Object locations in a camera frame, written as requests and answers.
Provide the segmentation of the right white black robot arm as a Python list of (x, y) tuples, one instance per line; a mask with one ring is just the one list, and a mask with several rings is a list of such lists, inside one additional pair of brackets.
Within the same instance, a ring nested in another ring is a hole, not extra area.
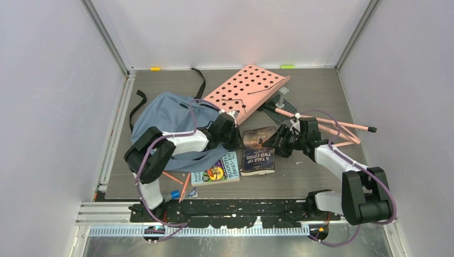
[(308, 193), (305, 210), (311, 219), (319, 220), (330, 212), (345, 217), (351, 225), (384, 225), (396, 218), (396, 202), (384, 170), (361, 164), (342, 153), (330, 140), (322, 139), (315, 118), (293, 118), (292, 126), (282, 124), (262, 145), (273, 148), (280, 157), (302, 151), (340, 180), (340, 193), (332, 190)]

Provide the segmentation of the Tale of Two Cities book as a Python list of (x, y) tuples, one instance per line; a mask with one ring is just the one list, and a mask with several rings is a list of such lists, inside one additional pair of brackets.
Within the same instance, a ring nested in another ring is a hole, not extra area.
[(245, 149), (240, 171), (242, 176), (257, 176), (275, 172), (275, 150), (262, 145), (275, 132), (274, 126), (244, 131)]

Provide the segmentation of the Storey Treehouse colourful book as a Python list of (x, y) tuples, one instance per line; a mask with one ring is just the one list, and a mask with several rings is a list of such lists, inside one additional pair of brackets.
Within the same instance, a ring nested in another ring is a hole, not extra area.
[(228, 152), (213, 167), (200, 172), (193, 172), (191, 185), (203, 186), (240, 181), (240, 171), (236, 152)]

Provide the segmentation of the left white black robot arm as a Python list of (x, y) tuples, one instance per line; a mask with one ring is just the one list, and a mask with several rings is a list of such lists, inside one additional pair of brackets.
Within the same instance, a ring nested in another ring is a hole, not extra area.
[(124, 160), (133, 172), (139, 197), (145, 205), (143, 214), (152, 222), (164, 215), (164, 201), (159, 177), (164, 171), (189, 172), (211, 168), (228, 151), (243, 148), (236, 122), (237, 111), (220, 111), (217, 118), (195, 131), (162, 132), (148, 128), (125, 153)]

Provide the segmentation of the blue fabric backpack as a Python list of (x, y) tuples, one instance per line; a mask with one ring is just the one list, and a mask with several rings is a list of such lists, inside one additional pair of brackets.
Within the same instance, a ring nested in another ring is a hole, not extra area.
[[(187, 132), (194, 129), (194, 122), (188, 105), (192, 97), (164, 92), (152, 100), (140, 113), (132, 130), (131, 143), (135, 143), (149, 127), (157, 127), (163, 132)], [(174, 155), (165, 171), (199, 172), (211, 168), (228, 151), (218, 145), (205, 152), (187, 152)]]

